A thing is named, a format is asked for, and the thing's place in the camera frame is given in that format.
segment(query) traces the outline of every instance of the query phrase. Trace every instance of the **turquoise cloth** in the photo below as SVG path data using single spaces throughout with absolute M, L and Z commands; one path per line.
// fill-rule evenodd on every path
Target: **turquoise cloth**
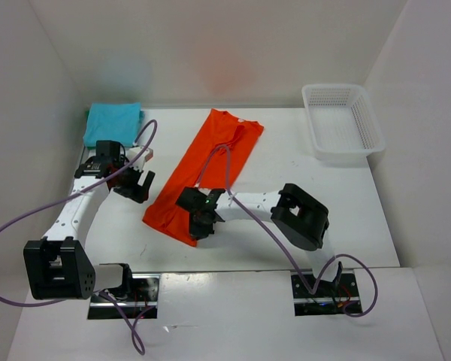
M 119 141 L 124 147 L 131 147 L 141 127 L 142 118 L 141 103 L 93 103 L 83 143 L 86 147 L 94 147 L 97 141 Z

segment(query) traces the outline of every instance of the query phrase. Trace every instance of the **laundry basket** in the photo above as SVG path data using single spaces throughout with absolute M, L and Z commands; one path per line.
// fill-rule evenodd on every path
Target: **laundry basket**
M 316 158 L 358 159 L 384 150 L 383 135 L 362 86 L 306 85 L 302 97 Z

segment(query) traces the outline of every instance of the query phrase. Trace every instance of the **orange cloth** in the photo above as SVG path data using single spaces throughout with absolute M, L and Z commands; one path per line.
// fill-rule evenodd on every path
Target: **orange cloth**
M 184 187 L 193 187 L 209 154 L 220 144 L 231 150 L 230 183 L 233 184 L 264 129 L 257 122 L 239 121 L 227 111 L 212 109 L 168 179 L 156 201 L 145 211 L 143 221 L 152 228 L 195 247 L 189 235 L 189 213 L 175 205 Z M 209 162 L 201 188 L 226 187 L 226 150 L 218 150 Z

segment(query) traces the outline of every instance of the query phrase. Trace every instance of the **white wall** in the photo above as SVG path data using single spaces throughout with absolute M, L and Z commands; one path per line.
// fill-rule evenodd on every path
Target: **white wall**
M 405 0 L 31 0 L 88 102 L 301 105 L 363 83 Z
M 80 151 L 84 101 L 23 0 L 0 0 L 0 225 L 64 196 Z M 23 301 L 23 245 L 42 236 L 57 210 L 0 236 L 0 294 Z M 0 360 L 20 308 L 0 304 Z
M 451 0 L 409 0 L 365 86 L 386 137 L 374 180 L 451 360 Z

